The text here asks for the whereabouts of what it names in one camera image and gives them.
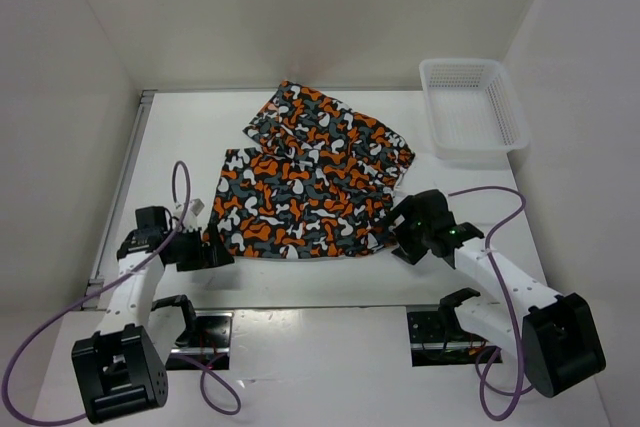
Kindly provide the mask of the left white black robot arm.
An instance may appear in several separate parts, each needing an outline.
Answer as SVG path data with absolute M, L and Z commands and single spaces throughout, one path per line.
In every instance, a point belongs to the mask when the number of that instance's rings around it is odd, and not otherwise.
M 166 267 L 195 272 L 232 263 L 218 233 L 197 225 L 201 200 L 136 210 L 136 227 L 116 253 L 119 285 L 96 331 L 75 342 L 71 360 L 86 416 L 100 424 L 166 404 L 165 364 L 174 345 L 196 341 L 200 323 L 184 294 L 155 296 Z

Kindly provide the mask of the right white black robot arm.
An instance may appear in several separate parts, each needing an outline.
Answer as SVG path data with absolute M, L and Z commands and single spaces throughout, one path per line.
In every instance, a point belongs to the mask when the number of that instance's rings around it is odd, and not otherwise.
M 415 265 L 432 254 L 471 281 L 439 302 L 438 325 L 447 339 L 484 338 L 513 356 L 523 377 L 547 398 L 605 369 L 587 301 L 537 281 L 493 247 L 478 227 L 457 222 L 441 191 L 406 197 L 385 225 L 398 242 L 395 256 Z

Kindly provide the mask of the orange camouflage shorts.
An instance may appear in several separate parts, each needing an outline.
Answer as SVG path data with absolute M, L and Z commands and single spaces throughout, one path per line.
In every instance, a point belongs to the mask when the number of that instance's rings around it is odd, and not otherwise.
M 378 119 L 283 81 L 225 153 L 211 212 L 234 256 L 360 257 L 395 244 L 382 227 L 415 153 Z

